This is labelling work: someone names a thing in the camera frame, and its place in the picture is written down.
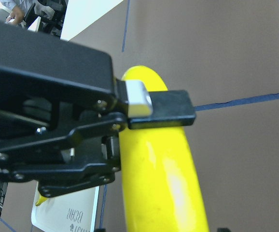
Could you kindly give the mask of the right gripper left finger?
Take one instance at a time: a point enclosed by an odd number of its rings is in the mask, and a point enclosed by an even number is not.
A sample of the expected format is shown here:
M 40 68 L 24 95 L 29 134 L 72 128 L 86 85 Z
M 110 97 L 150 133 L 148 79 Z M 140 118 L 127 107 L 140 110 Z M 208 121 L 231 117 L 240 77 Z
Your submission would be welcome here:
M 38 182 L 56 197 L 113 182 L 120 170 L 121 113 L 92 116 L 44 132 L 0 127 L 0 181 Z

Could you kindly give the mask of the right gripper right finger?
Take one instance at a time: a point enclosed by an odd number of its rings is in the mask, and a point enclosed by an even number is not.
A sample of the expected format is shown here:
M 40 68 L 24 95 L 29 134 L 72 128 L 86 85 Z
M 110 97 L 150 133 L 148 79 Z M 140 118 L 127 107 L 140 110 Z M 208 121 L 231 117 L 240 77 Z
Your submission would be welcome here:
M 191 126 L 195 109 L 185 90 L 148 91 L 140 80 L 117 80 L 117 106 L 131 130 Z

